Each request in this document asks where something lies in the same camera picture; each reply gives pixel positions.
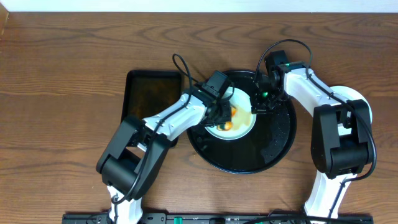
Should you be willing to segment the green and yellow sponge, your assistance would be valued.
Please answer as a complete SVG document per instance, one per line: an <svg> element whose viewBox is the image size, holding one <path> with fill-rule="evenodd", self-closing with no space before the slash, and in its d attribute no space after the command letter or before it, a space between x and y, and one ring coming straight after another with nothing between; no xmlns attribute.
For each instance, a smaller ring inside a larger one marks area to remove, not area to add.
<svg viewBox="0 0 398 224"><path fill-rule="evenodd" d="M233 118L237 112L236 107L231 106L231 117ZM224 124L217 125L217 130L219 131L229 131L233 127L233 123L231 121L227 121Z"/></svg>

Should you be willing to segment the mint green plate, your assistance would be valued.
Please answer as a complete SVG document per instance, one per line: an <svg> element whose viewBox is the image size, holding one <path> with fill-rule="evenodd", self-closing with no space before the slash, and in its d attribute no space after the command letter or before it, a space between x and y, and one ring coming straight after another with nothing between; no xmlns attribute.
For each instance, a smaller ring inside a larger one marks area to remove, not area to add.
<svg viewBox="0 0 398 224"><path fill-rule="evenodd" d="M231 106L236 107L237 112L232 118L233 127L229 131L219 131L217 126L205 127L205 129L214 137L222 140L235 140L247 135L254 127L256 122L256 114L251 113L251 101L249 95L235 88L229 87L223 98L232 95L229 100Z"/></svg>
<svg viewBox="0 0 398 224"><path fill-rule="evenodd" d="M369 115L370 115L370 121L371 123L373 122L373 112L371 109L371 106L369 104L369 102L367 101L367 99L365 99L365 97L360 94L360 92L356 91L353 88L350 88L348 86L341 86L341 85L337 85L337 86L331 86L330 87L335 93L344 96L345 98L349 99L349 100L363 100L367 103L368 105L368 109L369 109Z"/></svg>

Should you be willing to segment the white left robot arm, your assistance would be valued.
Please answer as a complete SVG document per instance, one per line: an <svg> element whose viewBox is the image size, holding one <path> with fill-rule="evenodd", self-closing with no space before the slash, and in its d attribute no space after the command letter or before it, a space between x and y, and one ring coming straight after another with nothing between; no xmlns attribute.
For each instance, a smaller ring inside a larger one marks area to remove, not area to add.
<svg viewBox="0 0 398 224"><path fill-rule="evenodd" d="M210 121L230 121L226 92L202 84L187 89L167 109L138 119L127 116L112 136L96 164L96 171L111 196L108 223L137 223L142 215L141 201L154 183L172 145L187 129Z"/></svg>

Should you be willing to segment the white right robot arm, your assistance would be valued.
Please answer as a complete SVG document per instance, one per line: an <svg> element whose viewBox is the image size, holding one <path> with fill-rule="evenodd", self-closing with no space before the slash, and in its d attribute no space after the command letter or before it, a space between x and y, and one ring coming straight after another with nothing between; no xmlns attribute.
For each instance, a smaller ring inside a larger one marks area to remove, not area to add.
<svg viewBox="0 0 398 224"><path fill-rule="evenodd" d="M261 91L256 103L270 111L294 98L313 118L310 151L317 175L301 221L333 223L349 185L368 178L376 166L370 105L352 88L324 84L304 62L268 60L266 68L267 74L254 72Z"/></svg>

